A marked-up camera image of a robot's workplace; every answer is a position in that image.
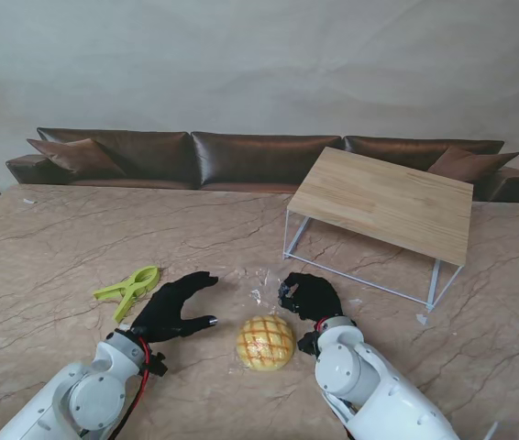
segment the red cable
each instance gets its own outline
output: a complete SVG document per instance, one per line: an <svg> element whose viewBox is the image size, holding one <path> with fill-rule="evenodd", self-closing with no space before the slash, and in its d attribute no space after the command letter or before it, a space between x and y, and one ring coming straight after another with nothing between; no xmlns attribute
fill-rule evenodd
<svg viewBox="0 0 519 440"><path fill-rule="evenodd" d="M141 399L141 396L143 395L143 391L146 389L146 382L148 381L148 378L149 378L149 369L148 369L149 347L148 347L148 344L146 343L146 341L141 336L139 337L139 343L143 347L143 352L146 355L146 367L144 368L144 371L143 371L143 378L141 379L141 384L139 385L139 391L138 391L138 394L135 396L135 399L133 399L133 402L131 402L131 404L129 405L129 408L127 408L127 412L123 416L123 419L121 419L121 422L115 428L113 433L109 436L108 440L115 440L116 437L119 435L119 433L121 432L121 429L123 429L123 426L125 426L125 423L127 422L127 419L129 418L129 415L131 415L133 410L135 410L136 406L138 406L139 399Z"/></svg>
<svg viewBox="0 0 519 440"><path fill-rule="evenodd" d="M146 354L146 368L143 372L143 378L141 379L141 386L139 387L139 394L138 394L137 398L135 399L133 405L131 405L131 406L133 406L133 408L138 406L139 399L141 399L141 395L143 394L143 391L146 389L146 383L148 382L148 378L149 378L149 370L148 370L149 348L148 348L148 345L146 344L146 341L143 339L143 337L141 337L141 336L139 337L139 342L141 343L141 346L143 347L143 351Z"/></svg>
<svg viewBox="0 0 519 440"><path fill-rule="evenodd" d="M326 321L327 319L329 319L329 317L328 317L328 316L325 316L324 318L321 318L321 319L319 320L318 323L316 323L316 325L315 325L315 330L316 330L318 333L321 333L321 328L320 328L320 327L321 327L321 324L322 324L324 321Z"/></svg>

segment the black cable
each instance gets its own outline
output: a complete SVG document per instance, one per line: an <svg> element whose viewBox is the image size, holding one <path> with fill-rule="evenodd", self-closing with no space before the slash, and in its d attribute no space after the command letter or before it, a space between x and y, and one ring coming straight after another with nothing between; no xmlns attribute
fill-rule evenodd
<svg viewBox="0 0 519 440"><path fill-rule="evenodd" d="M127 420L129 419L129 416L131 415L133 410L135 410L135 408L136 408L136 406L138 404L138 397L139 397L139 394L141 393L141 390L143 389L143 386L144 386L144 383L142 381L141 385L139 385L138 393L133 398L133 402L131 402L131 404L129 405L129 408L127 408L127 412L125 413L125 415L121 419L121 422L119 422L119 424L116 426L115 430L111 433L111 435L109 435L108 440L115 440L116 437L121 432L121 430L123 429L123 426L125 426L125 424L127 423Z"/></svg>
<svg viewBox="0 0 519 440"><path fill-rule="evenodd" d="M139 385L138 393L133 398L133 402L129 405L129 408L127 408L127 412L121 419L121 422L117 425L113 433L109 436L108 440L115 440L116 437L119 435L121 430L123 429L123 426L127 423L127 420L129 419L129 415L135 410L136 406L138 406L139 399L141 398L141 394L143 394L143 390L145 389L146 383L148 382L149 378L149 356L151 354L151 349L149 348L148 343L143 339L143 337L139 337L139 342L141 343L141 346L143 347L143 351L146 355L146 361L145 361L145 368L143 370L143 379L141 381L141 384Z"/></svg>

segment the small debris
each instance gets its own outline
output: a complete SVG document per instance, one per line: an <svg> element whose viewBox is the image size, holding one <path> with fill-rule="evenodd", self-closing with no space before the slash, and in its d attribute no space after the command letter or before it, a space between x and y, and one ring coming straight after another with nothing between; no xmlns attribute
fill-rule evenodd
<svg viewBox="0 0 519 440"><path fill-rule="evenodd" d="M419 313L416 314L416 321L418 321L422 325L426 325L426 320L427 319L428 318L426 316L424 316L423 314L419 314Z"/></svg>
<svg viewBox="0 0 519 440"><path fill-rule="evenodd" d="M254 289L253 291L251 291L251 298L256 300L258 305L260 305L260 303L261 303L261 294L260 294L260 291L258 289Z"/></svg>

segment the sofa armrest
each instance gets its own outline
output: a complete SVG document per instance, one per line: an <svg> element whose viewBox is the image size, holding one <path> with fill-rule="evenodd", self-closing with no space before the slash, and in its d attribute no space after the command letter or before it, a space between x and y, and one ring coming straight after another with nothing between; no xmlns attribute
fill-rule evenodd
<svg viewBox="0 0 519 440"><path fill-rule="evenodd" d="M19 183L63 185L68 183L68 172L40 154L28 154L6 162L6 167Z"/></svg>
<svg viewBox="0 0 519 440"><path fill-rule="evenodd" d="M519 204L519 170L503 167L476 184L474 198L482 202Z"/></svg>

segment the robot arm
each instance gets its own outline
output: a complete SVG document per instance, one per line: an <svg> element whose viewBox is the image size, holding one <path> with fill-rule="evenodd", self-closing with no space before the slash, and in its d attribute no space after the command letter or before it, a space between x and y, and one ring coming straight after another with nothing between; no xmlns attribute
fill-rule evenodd
<svg viewBox="0 0 519 440"><path fill-rule="evenodd" d="M326 319L316 330L316 381L356 440L458 440L438 408L364 343L349 318Z"/></svg>
<svg viewBox="0 0 519 440"><path fill-rule="evenodd" d="M5 425L0 440L106 438L123 409L125 383L144 360L144 348L115 331L99 342L91 365L60 370Z"/></svg>
<svg viewBox="0 0 519 440"><path fill-rule="evenodd" d="M115 330L98 343L90 365L75 362L60 370L5 425L0 440L115 438L135 407L148 375L163 376L167 371L161 363L163 355L153 357L149 343L189 336L216 325L214 316L183 320L181 310L187 299L217 281L209 272L195 272L164 284L128 331ZM143 376L138 396L120 420L125 384L138 374Z"/></svg>
<svg viewBox="0 0 519 440"><path fill-rule="evenodd" d="M317 321L298 347L317 355L323 397L355 440L458 440L438 408L365 344L327 280L291 273L279 297L282 307Z"/></svg>

